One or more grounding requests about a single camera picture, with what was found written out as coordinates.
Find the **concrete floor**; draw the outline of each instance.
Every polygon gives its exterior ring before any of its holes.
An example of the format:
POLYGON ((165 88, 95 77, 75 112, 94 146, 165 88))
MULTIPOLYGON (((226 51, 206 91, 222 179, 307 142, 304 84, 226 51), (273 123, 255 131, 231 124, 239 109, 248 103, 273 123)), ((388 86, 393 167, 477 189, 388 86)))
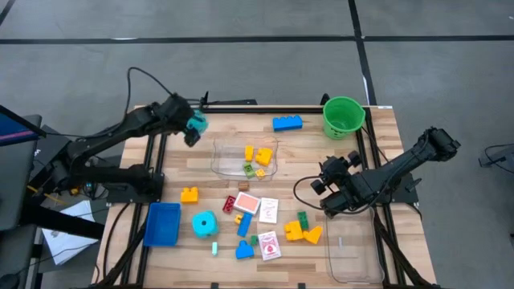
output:
MULTIPOLYGON (((366 36, 514 34, 508 0, 358 0, 357 10, 366 36)), ((344 0, 16 0, 0 26, 0 39, 352 34, 344 0)), ((394 106, 406 148, 430 125, 463 145, 450 162, 415 171, 439 283, 512 287, 514 178, 481 169, 477 158, 488 145, 514 140, 514 42, 365 47, 377 102, 394 106)), ((366 104, 354 42, 0 45, 0 55, 2 104, 38 113, 60 132, 92 133, 118 121, 130 66, 189 98, 209 90, 212 100, 317 104, 327 92, 366 104)), ((134 75, 131 105, 164 98, 134 75)), ((108 154, 120 152, 116 146, 108 154)), ((46 273, 43 288, 87 286, 96 250, 46 273)))

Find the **yellow block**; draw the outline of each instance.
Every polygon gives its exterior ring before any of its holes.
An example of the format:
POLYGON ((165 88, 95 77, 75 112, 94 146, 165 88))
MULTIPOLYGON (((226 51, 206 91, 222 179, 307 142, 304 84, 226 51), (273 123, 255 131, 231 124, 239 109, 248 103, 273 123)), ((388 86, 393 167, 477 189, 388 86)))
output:
POLYGON ((244 147, 244 160, 251 161, 254 159, 254 147, 247 145, 244 147))
POLYGON ((314 227, 310 232, 304 232, 305 240, 311 242, 312 244, 317 244, 320 240, 321 233, 323 233, 323 228, 320 226, 314 227))
POLYGON ((295 241, 304 238, 300 221, 289 222, 284 225, 284 230, 286 231, 286 239, 288 241, 295 241))
POLYGON ((180 202, 182 204, 196 204, 198 203, 198 187, 184 188, 180 194, 180 202))
POLYGON ((266 177, 266 173, 263 169, 257 169, 255 171, 255 175, 261 180, 263 177, 266 177))
POLYGON ((241 224, 241 219, 242 218, 243 218, 242 215, 235 215, 234 222, 239 225, 239 224, 241 224))
POLYGON ((273 155, 273 150, 268 148, 261 148, 257 151, 255 155, 255 162, 261 165, 268 166, 271 161, 271 156, 273 155))

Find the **wooden tabletop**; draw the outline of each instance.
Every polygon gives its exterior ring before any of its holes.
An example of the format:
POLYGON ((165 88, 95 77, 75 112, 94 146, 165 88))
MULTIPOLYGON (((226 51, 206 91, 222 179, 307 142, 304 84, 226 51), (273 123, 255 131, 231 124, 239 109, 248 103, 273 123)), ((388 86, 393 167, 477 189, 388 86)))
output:
MULTIPOLYGON (((371 107, 373 126, 380 148, 390 158, 403 152, 394 112, 390 108, 371 107)), ((303 114, 304 127, 289 132, 273 132, 273 114, 208 114, 209 128, 202 139, 193 147, 184 144, 182 135, 170 136, 166 145, 163 173, 165 188, 164 202, 179 202, 184 187, 197 186, 200 200, 197 205, 182 206, 181 225, 175 247, 151 248, 146 267, 145 288, 167 287, 209 287, 212 282, 224 287, 297 287, 306 283, 307 287, 365 287, 380 288, 377 281, 381 269, 376 261, 373 231, 370 229, 369 215, 341 218, 328 223, 329 237, 326 236, 325 217, 322 211, 308 208, 292 195, 292 186, 301 177, 320 172, 319 161, 326 156, 346 156, 357 150, 355 134, 344 140, 330 140, 323 133, 321 114, 303 114), (236 260, 235 248, 241 238, 236 234, 234 223, 237 211, 232 214, 222 212, 228 195, 237 196, 238 182, 223 180, 211 170, 211 157, 214 140, 224 137, 272 136, 277 139, 278 170, 271 181, 251 181, 248 193, 256 197, 279 199, 277 224, 258 222, 252 218, 246 240, 253 234, 274 230, 279 239, 282 257, 264 262, 260 249, 255 247, 255 257, 236 260), (220 233, 208 239, 194 236, 191 218, 203 211, 213 210, 218 219, 220 233), (305 240, 289 242, 284 237, 284 224, 296 220, 296 212, 307 212, 310 227, 323 226, 324 234, 317 245, 305 240), (338 283, 331 276, 328 262, 327 241, 333 256, 332 270, 340 281, 369 280, 370 285, 338 283), (212 242, 218 242, 218 256, 211 254, 212 242)), ((373 158, 369 140, 365 145, 369 165, 373 168, 373 158)), ((121 167, 142 163, 147 138, 132 138, 125 142, 121 167)), ((157 157, 158 138, 154 142, 153 164, 157 157)), ((310 188, 309 182, 299 185, 298 194, 306 201, 317 203, 318 197, 310 188)), ((97 265, 102 269, 104 249, 108 232, 114 218, 123 205, 114 205, 108 214, 104 238, 100 245, 97 265)), ((116 225, 108 252, 108 270, 114 266, 127 246, 133 207, 131 205, 116 225)), ((408 206, 393 204, 394 225, 398 243, 406 257, 420 274, 429 282, 435 282, 425 235, 420 217, 408 206)), ((133 258, 130 283, 134 283, 139 263, 140 248, 133 258)), ((394 268, 390 252, 386 250, 388 271, 391 282, 395 282, 394 268)))

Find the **clear plastic bin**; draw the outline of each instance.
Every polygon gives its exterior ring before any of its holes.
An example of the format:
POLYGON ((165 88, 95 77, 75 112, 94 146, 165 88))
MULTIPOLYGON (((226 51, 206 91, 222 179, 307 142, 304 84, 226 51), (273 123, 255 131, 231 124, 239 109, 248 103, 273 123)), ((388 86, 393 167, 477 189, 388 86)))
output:
POLYGON ((373 228, 374 211, 327 218, 325 229, 327 271, 340 283, 381 283, 384 271, 378 262, 373 228))
POLYGON ((213 156, 210 168, 222 179, 236 181, 270 181, 278 169, 276 153, 278 151, 278 141, 272 136, 269 137, 236 137, 229 136, 214 140, 213 156), (263 169, 266 176, 262 179, 257 177, 247 178, 243 171, 243 165, 247 162, 244 158, 244 149, 247 145, 254 147, 253 160, 251 167, 256 171, 263 169), (255 162, 255 154, 260 148, 273 150, 271 161, 268 166, 260 165, 255 162))

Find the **blue container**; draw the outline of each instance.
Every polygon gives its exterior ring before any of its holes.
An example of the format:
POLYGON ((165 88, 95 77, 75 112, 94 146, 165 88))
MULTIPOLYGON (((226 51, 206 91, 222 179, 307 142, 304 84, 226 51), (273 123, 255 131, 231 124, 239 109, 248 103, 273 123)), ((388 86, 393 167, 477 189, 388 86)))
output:
POLYGON ((180 204, 152 203, 146 221, 144 246, 175 246, 180 226, 180 204))

